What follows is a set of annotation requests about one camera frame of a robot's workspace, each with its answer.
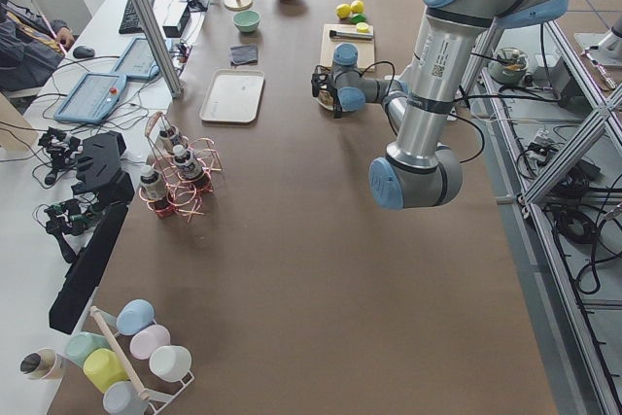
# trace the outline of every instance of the bottle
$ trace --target bottle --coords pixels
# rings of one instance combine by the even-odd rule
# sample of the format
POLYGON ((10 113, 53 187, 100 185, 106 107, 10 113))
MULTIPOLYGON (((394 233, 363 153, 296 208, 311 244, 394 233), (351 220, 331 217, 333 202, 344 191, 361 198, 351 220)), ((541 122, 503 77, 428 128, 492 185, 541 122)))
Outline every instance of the bottle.
POLYGON ((173 213, 174 207, 168 199, 168 188, 164 179, 148 164, 140 169, 140 186, 149 199, 149 205, 158 216, 165 217, 173 213))
POLYGON ((192 149, 177 145, 173 147, 173 155, 173 163, 182 179, 192 182, 199 192, 210 188, 210 177, 203 170, 192 149))
POLYGON ((184 148, 188 146, 186 139, 176 126, 161 121, 159 127, 158 139, 162 142, 164 150, 170 155, 173 154, 173 148, 177 145, 182 145, 184 148))

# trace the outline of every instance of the computer mouse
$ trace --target computer mouse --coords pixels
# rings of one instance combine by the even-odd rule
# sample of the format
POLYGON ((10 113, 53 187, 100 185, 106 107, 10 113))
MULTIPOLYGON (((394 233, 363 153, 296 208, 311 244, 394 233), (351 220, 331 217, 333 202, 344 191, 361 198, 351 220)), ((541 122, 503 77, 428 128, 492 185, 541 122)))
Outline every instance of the computer mouse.
POLYGON ((73 55, 76 58, 95 57, 95 49, 88 48, 87 46, 77 46, 73 51, 73 55))

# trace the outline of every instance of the cutting board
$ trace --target cutting board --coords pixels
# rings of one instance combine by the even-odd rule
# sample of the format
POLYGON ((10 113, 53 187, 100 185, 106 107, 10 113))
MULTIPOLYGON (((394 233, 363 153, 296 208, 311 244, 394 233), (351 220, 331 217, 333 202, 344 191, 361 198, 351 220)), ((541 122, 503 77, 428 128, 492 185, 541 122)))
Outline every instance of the cutting board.
MULTIPOLYGON (((359 68, 367 68, 376 61, 375 39, 371 41, 357 41, 348 39, 331 39, 328 33, 334 29, 335 31, 345 33, 356 33, 357 26, 355 24, 325 24, 322 32, 322 51, 320 54, 320 65, 330 68, 332 66, 332 53, 334 48, 343 43, 354 44, 359 51, 359 68)), ((373 26, 369 25, 369 32, 373 33, 373 26)))

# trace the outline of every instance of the wooden base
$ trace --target wooden base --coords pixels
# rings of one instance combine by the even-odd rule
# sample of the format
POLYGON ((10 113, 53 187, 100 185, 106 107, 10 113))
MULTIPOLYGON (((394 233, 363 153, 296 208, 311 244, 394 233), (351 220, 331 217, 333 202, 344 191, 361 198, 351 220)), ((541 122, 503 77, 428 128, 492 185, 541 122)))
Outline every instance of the wooden base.
POLYGON ((239 2, 237 0, 225 0, 225 7, 234 12, 249 9, 252 5, 253 0, 240 0, 239 2))

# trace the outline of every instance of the white tray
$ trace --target white tray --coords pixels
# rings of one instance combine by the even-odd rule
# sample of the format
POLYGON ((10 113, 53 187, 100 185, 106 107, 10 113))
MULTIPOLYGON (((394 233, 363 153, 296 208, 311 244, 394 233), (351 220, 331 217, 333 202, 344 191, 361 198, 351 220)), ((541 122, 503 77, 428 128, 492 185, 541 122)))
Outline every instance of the white tray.
POLYGON ((257 116, 263 72, 217 70, 199 116, 203 121, 249 123, 257 116))

